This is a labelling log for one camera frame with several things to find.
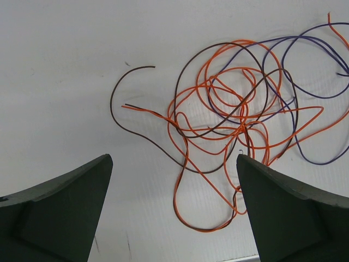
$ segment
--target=black mark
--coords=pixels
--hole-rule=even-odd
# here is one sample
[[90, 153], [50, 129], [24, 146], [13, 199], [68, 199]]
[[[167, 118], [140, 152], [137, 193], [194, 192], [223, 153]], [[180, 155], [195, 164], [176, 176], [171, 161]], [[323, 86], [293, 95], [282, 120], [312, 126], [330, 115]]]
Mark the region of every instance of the black mark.
[[131, 261], [132, 260], [132, 255], [131, 255], [129, 235], [127, 234], [127, 231], [126, 231], [126, 237], [127, 237], [127, 245], [129, 246], [129, 261]]
[[94, 242], [96, 242], [97, 251], [100, 254], [100, 250], [99, 250], [99, 246], [98, 246], [98, 242], [97, 242], [96, 236], [94, 236]]

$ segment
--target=wire bundle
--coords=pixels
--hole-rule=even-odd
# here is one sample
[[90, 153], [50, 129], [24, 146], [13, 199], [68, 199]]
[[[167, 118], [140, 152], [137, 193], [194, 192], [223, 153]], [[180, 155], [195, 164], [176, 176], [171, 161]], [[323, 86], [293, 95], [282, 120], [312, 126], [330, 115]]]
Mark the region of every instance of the wire bundle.
[[[336, 50], [334, 50], [334, 48], [332, 48], [327, 42], [325, 42], [320, 38], [306, 35], [307, 33], [309, 33], [314, 29], [317, 29], [320, 27], [330, 27], [331, 30], [342, 40], [342, 42], [349, 49], [348, 42], [345, 40], [345, 38], [341, 34], [339, 34], [336, 31], [333, 25], [349, 25], [349, 23], [344, 23], [344, 22], [331, 23], [330, 14], [328, 14], [328, 23], [313, 27], [309, 30], [306, 30], [300, 35], [295, 35], [295, 36], [290, 35], [286, 37], [280, 37], [280, 38], [265, 40], [261, 42], [240, 39], [233, 42], [224, 42], [224, 43], [214, 44], [201, 50], [192, 59], [190, 59], [189, 62], [182, 69], [176, 83], [174, 99], [170, 102], [167, 108], [166, 116], [163, 116], [155, 111], [140, 108], [138, 106], [134, 106], [130, 104], [125, 104], [122, 106], [125, 109], [146, 112], [165, 120], [167, 122], [167, 132], [168, 132], [169, 138], [171, 139], [176, 149], [184, 157], [184, 160], [182, 163], [176, 160], [175, 158], [173, 158], [168, 152], [166, 152], [161, 146], [159, 146], [156, 142], [154, 142], [150, 138], [123, 127], [116, 120], [113, 113], [113, 97], [119, 83], [129, 73], [135, 70], [139, 70], [143, 68], [155, 68], [155, 67], [145, 66], [145, 67], [135, 68], [128, 71], [119, 79], [119, 81], [117, 82], [112, 92], [111, 99], [110, 99], [110, 110], [111, 110], [112, 118], [116, 122], [116, 124], [119, 125], [122, 129], [147, 139], [148, 141], [153, 143], [156, 147], [161, 149], [174, 162], [176, 162], [178, 165], [182, 167], [182, 170], [177, 178], [177, 181], [174, 187], [173, 208], [176, 216], [184, 225], [194, 230], [208, 233], [208, 232], [213, 232], [228, 226], [237, 214], [243, 215], [246, 213], [246, 210], [240, 211], [237, 206], [236, 196], [238, 193], [241, 193], [242, 191], [239, 185], [236, 185], [232, 182], [230, 175], [228, 173], [228, 168], [227, 168], [227, 161], [230, 155], [232, 154], [237, 142], [245, 146], [247, 148], [246, 150], [247, 154], [253, 158], [256, 158], [257, 151], [263, 152], [263, 157], [261, 159], [261, 162], [267, 166], [270, 166], [275, 160], [280, 158], [287, 150], [289, 150], [293, 146], [298, 147], [302, 157], [306, 161], [313, 164], [317, 164], [317, 165], [326, 165], [326, 164], [332, 163], [336, 161], [338, 158], [340, 158], [341, 156], [343, 156], [349, 150], [349, 146], [348, 146], [345, 150], [343, 150], [339, 155], [337, 155], [330, 161], [327, 161], [324, 163], [316, 163], [307, 159], [307, 157], [304, 155], [302, 148], [300, 146], [300, 143], [302, 141], [338, 124], [349, 114], [349, 110], [347, 110], [340, 118], [338, 118], [336, 121], [334, 121], [330, 125], [325, 126], [300, 139], [297, 137], [297, 135], [301, 131], [303, 131], [306, 127], [308, 127], [324, 111], [323, 106], [299, 107], [297, 92], [303, 92], [311, 97], [315, 97], [318, 99], [332, 99], [343, 94], [349, 88], [349, 83], [338, 94], [335, 94], [329, 97], [322, 97], [317, 94], [310, 93], [304, 88], [295, 84], [291, 74], [285, 69], [285, 58], [290, 48], [293, 46], [293, 44], [297, 40], [304, 39], [320, 47], [326, 54], [328, 54], [339, 65], [341, 69], [343, 69], [345, 73], [344, 74], [337, 73], [339, 76], [341, 77], [349, 76], [348, 65], [346, 64], [344, 59], [336, 52]], [[281, 62], [279, 62], [277, 56], [273, 52], [273, 49], [279, 44], [288, 40], [291, 41], [291, 43], [286, 48], [286, 51], [281, 58]], [[267, 47], [265, 43], [273, 43], [273, 45], [271, 47]], [[265, 49], [266, 53], [261, 62], [250, 51], [249, 48], [252, 46], [260, 46], [261, 48]], [[206, 50], [209, 50], [215, 47], [218, 47], [218, 49], [216, 50], [214, 55], [207, 62], [205, 62], [204, 65], [200, 68], [196, 76], [195, 85], [179, 92], [178, 91], [179, 83], [188, 65], [200, 54], [202, 54]], [[232, 50], [236, 50], [236, 52], [234, 53], [232, 58], [229, 60], [229, 62], [222, 68], [222, 70], [216, 74], [209, 74], [208, 72], [211, 71], [210, 66], [212, 66], [214, 61], [216, 61], [222, 55]], [[256, 67], [251, 67], [251, 66], [230, 67], [230, 64], [236, 59], [238, 54], [241, 52], [245, 52], [249, 56], [251, 56], [251, 58], [254, 60], [257, 66]], [[269, 56], [271, 56], [272, 59], [275, 61], [277, 68], [266, 73], [265, 71], [266, 59]], [[242, 96], [241, 94], [239, 94], [236, 90], [234, 90], [233, 87], [227, 85], [222, 80], [225, 74], [229, 74], [230, 72], [236, 72], [236, 71], [241, 72], [242, 75], [245, 77], [246, 81], [251, 86], [251, 90], [245, 96]], [[278, 77], [277, 81], [275, 81], [272, 78], [275, 76]], [[292, 90], [293, 90], [293, 97], [288, 102], [286, 101], [285, 98], [282, 97], [282, 94], [281, 94], [283, 79], [286, 79], [287, 82], [291, 84]], [[259, 110], [257, 113], [255, 113], [251, 108], [254, 107], [254, 102], [258, 98], [257, 91], [261, 88], [260, 86], [265, 86], [265, 95], [264, 95], [265, 101], [264, 101], [262, 110]], [[196, 96], [196, 98], [200, 100], [202, 105], [209, 112], [217, 115], [221, 119], [221, 121], [218, 124], [216, 124], [214, 127], [210, 127], [210, 126], [206, 126], [202, 128], [193, 127], [192, 124], [190, 123], [188, 116], [185, 114], [184, 111], [181, 111], [181, 108], [183, 108], [183, 105], [185, 105], [185, 103], [188, 102], [188, 99], [192, 96]], [[236, 103], [228, 102], [227, 97], [230, 97], [230, 98], [233, 97], [234, 98], [233, 100], [237, 102]], [[300, 126], [298, 123], [299, 114], [305, 110], [311, 110], [313, 117], [310, 120], [308, 120], [305, 124]], [[286, 113], [290, 114], [292, 119], [292, 132], [289, 134], [289, 136], [286, 139], [283, 139], [282, 141], [272, 144], [270, 143], [266, 122], [278, 114], [286, 114]], [[181, 146], [179, 146], [175, 142], [175, 139], [173, 138], [174, 131], [181, 136], [183, 140], [183, 144], [185, 146], [184, 150], [181, 148]], [[263, 146], [256, 145], [256, 142], [252, 138], [252, 137], [255, 137], [255, 135], [258, 135], [262, 138], [262, 141], [264, 143]], [[200, 140], [212, 141], [212, 142], [222, 141], [224, 142], [224, 146], [221, 150], [217, 152], [212, 152], [202, 148], [199, 145]], [[271, 149], [277, 148], [280, 146], [282, 147], [282, 150], [279, 151], [274, 157], [271, 157], [270, 156]], [[210, 156], [223, 156], [222, 164], [213, 170], [201, 171], [190, 158], [189, 149], [191, 147], [195, 147], [198, 150]], [[231, 200], [227, 199], [217, 189], [217, 187], [212, 184], [212, 182], [207, 177], [207, 174], [216, 172], [220, 168], [224, 169], [228, 183], [234, 189], [234, 194]], [[217, 192], [217, 194], [230, 206], [230, 208], [232, 209], [232, 215], [225, 223], [218, 225], [217, 227], [214, 227], [214, 228], [203, 229], [187, 223], [185, 219], [180, 215], [177, 207], [176, 197], [177, 197], [178, 187], [183, 178], [183, 174], [185, 170], [189, 170], [191, 172], [200, 174], [207, 181], [207, 183], [209, 183], [209, 185]]]

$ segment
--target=white surface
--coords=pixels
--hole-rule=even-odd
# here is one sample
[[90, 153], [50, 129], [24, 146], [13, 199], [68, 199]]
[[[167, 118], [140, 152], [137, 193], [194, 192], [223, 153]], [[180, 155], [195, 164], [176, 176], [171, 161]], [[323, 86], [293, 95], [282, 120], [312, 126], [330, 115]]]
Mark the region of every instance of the white surface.
[[[255, 255], [247, 216], [239, 216], [226, 229], [211, 234], [180, 224], [172, 211], [179, 167], [153, 145], [112, 122], [109, 96], [117, 79], [130, 69], [125, 61], [132, 68], [156, 65], [156, 69], [133, 74], [121, 84], [115, 109], [124, 124], [156, 138], [179, 157], [166, 136], [164, 122], [119, 106], [132, 101], [164, 113], [180, 69], [201, 48], [222, 40], [298, 34], [325, 23], [329, 11], [334, 22], [348, 22], [347, 0], [3, 1], [0, 195], [34, 186], [109, 153], [114, 168], [96, 233], [100, 253], [94, 245], [89, 262], [216, 262]], [[340, 32], [349, 38], [349, 30], [342, 28]], [[319, 34], [348, 59], [347, 50], [329, 30]], [[286, 63], [304, 87], [323, 93], [343, 87], [346, 80], [334, 75], [337, 67], [321, 51], [310, 45], [297, 48]], [[201, 62], [192, 68], [193, 73]], [[311, 65], [316, 70], [308, 71]], [[192, 84], [194, 75], [188, 74], [186, 79], [184, 84]], [[343, 113], [347, 101], [345, 94], [322, 102], [326, 112], [312, 128]], [[273, 121], [276, 126], [280, 120]], [[276, 140], [283, 132], [275, 130], [272, 137]], [[311, 159], [329, 159], [346, 143], [347, 133], [348, 120], [344, 120], [306, 141], [304, 151]], [[326, 140], [330, 134], [334, 137], [331, 142]], [[205, 159], [196, 161], [203, 169], [214, 165]], [[313, 166], [294, 149], [272, 168], [349, 197], [347, 163], [348, 155], [332, 165]], [[234, 158], [231, 167], [234, 171]], [[223, 176], [210, 178], [225, 187]], [[185, 177], [178, 202], [183, 216], [196, 226], [216, 225], [230, 213], [195, 175]]]

